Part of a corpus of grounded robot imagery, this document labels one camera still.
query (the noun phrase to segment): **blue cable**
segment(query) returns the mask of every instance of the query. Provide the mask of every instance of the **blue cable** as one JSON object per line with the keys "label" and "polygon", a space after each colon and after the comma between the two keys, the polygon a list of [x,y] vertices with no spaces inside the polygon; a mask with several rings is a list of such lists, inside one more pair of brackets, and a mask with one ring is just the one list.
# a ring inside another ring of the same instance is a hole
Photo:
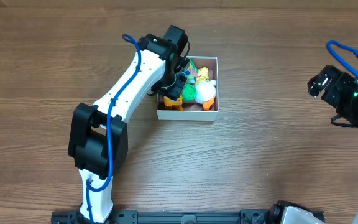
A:
{"label": "blue cable", "polygon": [[343,58],[341,58],[341,56],[339,56],[334,49],[331,47],[331,45],[334,44],[336,46],[338,46],[339,48],[348,50],[350,52],[352,52],[357,58],[358,58],[358,50],[353,49],[352,47],[343,45],[341,43],[339,43],[336,40],[330,40],[327,42],[326,47],[327,50],[329,51],[329,53],[341,64],[343,65],[343,67],[345,67],[346,69],[348,69],[354,76],[356,76],[358,78],[358,71],[356,69],[354,69],[351,65],[349,65]]}
{"label": "blue cable", "polygon": [[106,181],[104,182],[104,184],[100,187],[100,188],[94,188],[91,185],[90,179],[88,179],[86,181],[86,190],[85,190],[85,195],[86,195],[86,204],[88,206],[88,211],[89,211],[89,220],[91,221],[91,224],[94,224],[93,221],[93,216],[92,216],[92,206],[91,206],[91,200],[90,200],[90,190],[93,192],[100,192],[102,190],[104,190],[110,183],[111,181],[111,177],[112,177],[112,173],[113,173],[113,158],[112,158],[112,139],[111,139],[111,111],[112,108],[116,105],[116,100],[118,99],[118,96],[125,90],[125,88],[131,83],[131,81],[136,77],[136,75],[139,73],[140,71],[140,65],[142,64],[142,56],[141,56],[141,52],[140,52],[140,48],[139,45],[137,44],[136,40],[134,40],[130,35],[128,34],[123,34],[122,38],[129,43],[132,43],[135,45],[136,47],[136,51],[137,51],[137,66],[135,69],[134,74],[128,79],[128,81],[125,82],[125,84],[118,90],[118,92],[116,93],[116,95],[114,96],[114,98],[111,99],[110,101],[110,105],[109,105],[109,109],[107,112],[107,121],[106,121],[106,136],[107,136],[107,148],[108,148],[108,159],[109,159],[109,170],[108,170],[108,176]]}

